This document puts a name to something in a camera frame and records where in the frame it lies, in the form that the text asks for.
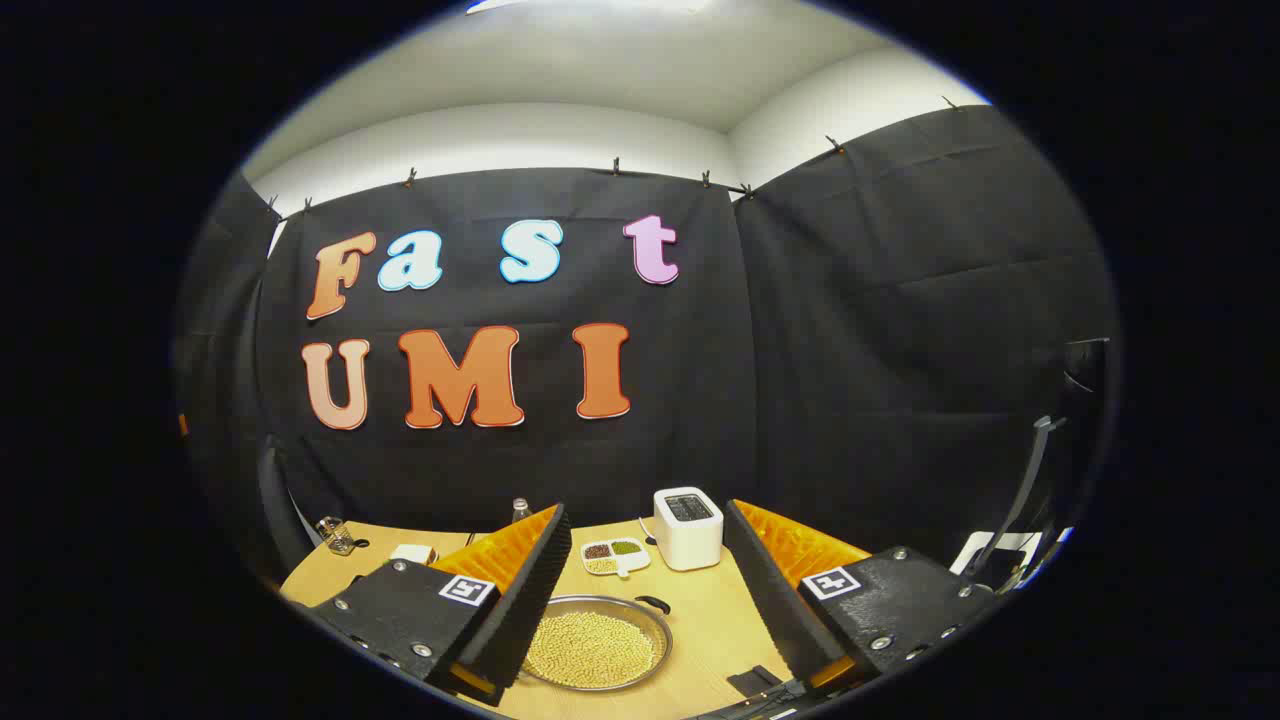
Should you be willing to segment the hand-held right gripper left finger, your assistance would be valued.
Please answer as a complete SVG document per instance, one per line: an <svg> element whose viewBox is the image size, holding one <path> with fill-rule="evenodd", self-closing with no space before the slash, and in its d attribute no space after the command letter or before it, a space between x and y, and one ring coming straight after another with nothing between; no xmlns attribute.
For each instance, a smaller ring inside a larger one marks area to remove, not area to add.
<svg viewBox="0 0 1280 720"><path fill-rule="evenodd" d="M307 611L404 675L497 706L572 550L563 503L434 564L388 559Z"/></svg>

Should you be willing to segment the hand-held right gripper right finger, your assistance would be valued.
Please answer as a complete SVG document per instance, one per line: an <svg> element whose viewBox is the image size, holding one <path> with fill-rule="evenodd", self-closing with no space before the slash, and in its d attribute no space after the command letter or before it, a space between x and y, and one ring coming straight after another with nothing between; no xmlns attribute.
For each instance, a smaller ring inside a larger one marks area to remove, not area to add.
<svg viewBox="0 0 1280 720"><path fill-rule="evenodd" d="M997 596L924 553L869 553L756 505L724 505L723 541L792 675L837 691L911 667L974 626Z"/></svg>

